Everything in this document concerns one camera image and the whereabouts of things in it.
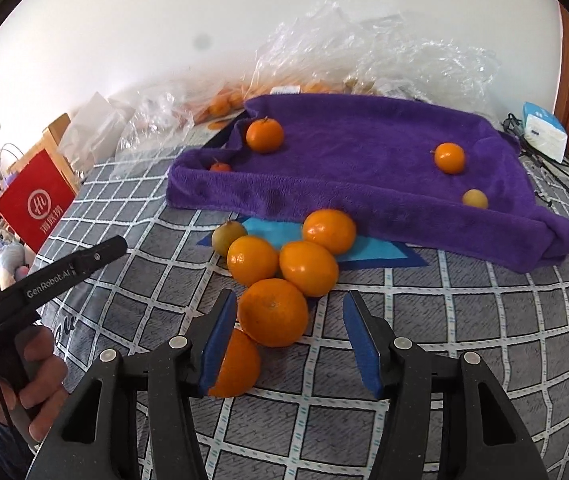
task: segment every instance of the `purple cloth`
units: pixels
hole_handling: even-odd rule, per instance
[[[536,205],[517,143],[468,113],[418,102],[326,94],[262,96],[252,117],[277,119],[284,146],[259,155],[238,123],[226,148],[182,153],[169,173],[167,202],[177,208],[229,210],[302,222],[335,208],[361,235],[408,242],[528,272],[569,253],[569,220]],[[442,173],[433,162],[442,142],[467,155],[465,171]],[[207,171],[218,160],[232,173]],[[490,210],[465,206],[481,189]]]

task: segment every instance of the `dark blue sleeve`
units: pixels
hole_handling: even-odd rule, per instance
[[[22,438],[14,438],[10,429],[0,424],[0,466],[12,480],[24,480],[34,454]]]

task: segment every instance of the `silver screw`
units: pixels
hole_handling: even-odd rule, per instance
[[[188,343],[188,341],[187,341],[186,337],[181,336],[181,335],[177,335],[175,337],[172,337],[169,340],[168,345],[171,348],[178,349],[178,348],[184,348],[187,343]]]
[[[396,337],[395,341],[393,342],[395,348],[399,348],[400,350],[408,350],[413,346],[413,341],[407,337]]]
[[[103,363],[109,363],[111,361],[113,361],[117,356],[117,352],[115,350],[113,350],[112,348],[109,348],[107,350],[104,350],[101,354],[100,354],[100,360]]]
[[[479,365],[482,359],[475,352],[467,352],[464,354],[464,360],[470,365]]]

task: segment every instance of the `white wall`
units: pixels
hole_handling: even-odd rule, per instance
[[[24,0],[0,29],[0,146],[28,148],[52,119],[95,91],[108,96],[229,51],[252,52],[278,23],[319,1]],[[367,1],[376,14],[425,12],[461,43],[494,50],[503,64],[495,83],[501,113],[518,112],[524,100],[553,108],[561,36],[555,0]],[[364,4],[360,10],[371,12]]]

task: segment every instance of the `yellow-green fruit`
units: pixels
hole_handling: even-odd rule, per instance
[[[241,236],[247,236],[247,230],[244,225],[240,222],[229,220],[213,232],[211,245],[216,253],[226,258],[231,244]]]
[[[487,195],[482,193],[479,189],[469,189],[462,197],[462,203],[480,209],[488,209]]]

